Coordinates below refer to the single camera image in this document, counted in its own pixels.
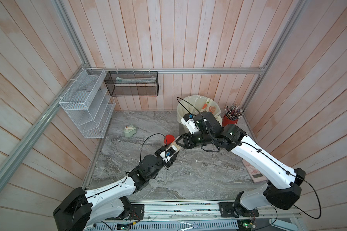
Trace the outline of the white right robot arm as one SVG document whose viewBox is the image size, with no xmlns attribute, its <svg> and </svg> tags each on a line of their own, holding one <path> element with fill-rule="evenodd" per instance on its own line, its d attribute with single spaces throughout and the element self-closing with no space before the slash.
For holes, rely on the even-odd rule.
<svg viewBox="0 0 347 231">
<path fill-rule="evenodd" d="M 237 125 L 227 124 L 223 127 L 211 112 L 185 114 L 180 123 L 188 129 L 180 136 L 184 142 L 183 148 L 191 149 L 211 143 L 240 156 L 268 179 L 267 183 L 255 190 L 240 192 L 234 202 L 236 209 L 249 211 L 272 205 L 288 210 L 299 200 L 305 171 L 293 169 L 274 158 Z"/>
</svg>

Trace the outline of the small oatmeal jar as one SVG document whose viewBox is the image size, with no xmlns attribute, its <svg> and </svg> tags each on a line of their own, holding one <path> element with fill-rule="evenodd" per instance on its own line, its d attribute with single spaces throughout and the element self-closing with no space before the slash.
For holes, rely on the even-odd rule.
<svg viewBox="0 0 347 231">
<path fill-rule="evenodd" d="M 175 141 L 173 142 L 173 149 L 176 151 L 176 152 L 179 152 L 181 149 L 182 149 L 182 146 L 180 145 L 179 141 L 181 141 L 181 136 L 178 136 Z"/>
</svg>

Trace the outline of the wide oatmeal jar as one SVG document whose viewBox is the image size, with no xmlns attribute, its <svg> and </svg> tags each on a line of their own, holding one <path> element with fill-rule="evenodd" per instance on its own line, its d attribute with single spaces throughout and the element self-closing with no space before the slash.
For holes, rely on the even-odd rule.
<svg viewBox="0 0 347 231">
<path fill-rule="evenodd" d="M 204 161 L 204 156 L 202 153 L 194 153 L 193 154 L 193 162 L 194 163 L 202 163 Z"/>
</svg>

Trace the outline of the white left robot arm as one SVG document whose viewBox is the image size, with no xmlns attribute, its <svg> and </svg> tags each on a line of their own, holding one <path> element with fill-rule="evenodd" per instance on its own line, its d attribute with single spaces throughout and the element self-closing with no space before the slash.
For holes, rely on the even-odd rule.
<svg viewBox="0 0 347 231">
<path fill-rule="evenodd" d="M 54 210 L 53 217 L 59 231 L 82 231 L 106 218 L 127 217 L 132 209 L 128 196 L 144 189 L 162 168 L 169 168 L 181 147 L 172 143 L 147 155 L 137 167 L 121 180 L 106 186 L 84 190 L 78 187 Z"/>
</svg>

